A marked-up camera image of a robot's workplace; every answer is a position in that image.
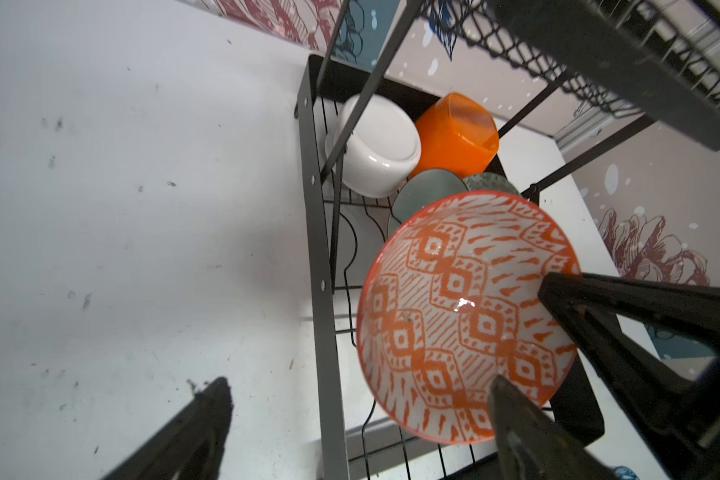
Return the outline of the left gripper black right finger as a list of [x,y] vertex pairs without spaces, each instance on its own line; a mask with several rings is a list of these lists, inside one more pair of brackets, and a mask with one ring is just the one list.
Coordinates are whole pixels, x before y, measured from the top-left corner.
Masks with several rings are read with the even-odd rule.
[[505,377],[490,387],[488,410],[505,479],[613,479],[583,445]]

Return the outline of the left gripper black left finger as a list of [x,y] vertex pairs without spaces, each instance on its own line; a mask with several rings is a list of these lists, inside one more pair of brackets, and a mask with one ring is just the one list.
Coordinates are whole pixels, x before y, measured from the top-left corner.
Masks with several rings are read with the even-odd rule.
[[217,479],[234,403],[228,380],[218,377],[107,479]]

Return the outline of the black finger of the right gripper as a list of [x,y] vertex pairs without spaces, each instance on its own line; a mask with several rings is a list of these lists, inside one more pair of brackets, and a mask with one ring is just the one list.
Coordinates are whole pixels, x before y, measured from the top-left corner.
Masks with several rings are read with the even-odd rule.
[[[670,478],[720,479],[720,288],[549,273],[538,298]],[[618,315],[697,340],[716,357],[684,379],[623,333]]]

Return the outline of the orange white patterned bowl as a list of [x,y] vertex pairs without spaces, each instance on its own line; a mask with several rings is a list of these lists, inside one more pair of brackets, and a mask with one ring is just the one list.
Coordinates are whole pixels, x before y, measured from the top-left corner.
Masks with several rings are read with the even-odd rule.
[[491,440],[492,381],[547,403],[577,356],[540,302],[545,275],[577,276],[568,238],[535,204],[502,192],[444,198],[397,229],[372,264],[356,342],[377,404],[441,444]]

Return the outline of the grey green patterned bowl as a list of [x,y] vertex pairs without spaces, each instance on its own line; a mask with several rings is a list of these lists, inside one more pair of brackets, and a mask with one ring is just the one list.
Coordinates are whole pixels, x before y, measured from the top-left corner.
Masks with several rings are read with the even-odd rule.
[[463,182],[469,191],[494,191],[518,196],[520,192],[505,177],[496,173],[483,172],[465,177]]

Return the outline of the teal concentric pattern bowl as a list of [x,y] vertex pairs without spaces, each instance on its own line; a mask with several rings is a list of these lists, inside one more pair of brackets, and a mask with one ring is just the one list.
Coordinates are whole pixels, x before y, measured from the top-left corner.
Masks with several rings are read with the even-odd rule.
[[400,190],[390,209],[387,237],[413,215],[446,197],[465,193],[468,188],[461,177],[443,169],[423,171],[409,180]]

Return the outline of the orange plastic bowl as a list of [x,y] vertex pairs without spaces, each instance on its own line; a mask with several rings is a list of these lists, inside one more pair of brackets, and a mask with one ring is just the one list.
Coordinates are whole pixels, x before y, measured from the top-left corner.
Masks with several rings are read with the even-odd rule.
[[443,169],[466,178],[485,171],[499,149],[493,116],[480,104],[449,93],[416,121],[421,141],[418,165],[410,177]]

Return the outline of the white ceramic bowl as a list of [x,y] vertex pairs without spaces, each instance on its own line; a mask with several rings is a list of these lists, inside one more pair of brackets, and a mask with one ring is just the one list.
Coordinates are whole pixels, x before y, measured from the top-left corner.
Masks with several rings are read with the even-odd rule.
[[365,197],[394,194],[421,157],[413,120],[396,103],[373,95],[346,143],[342,183]]

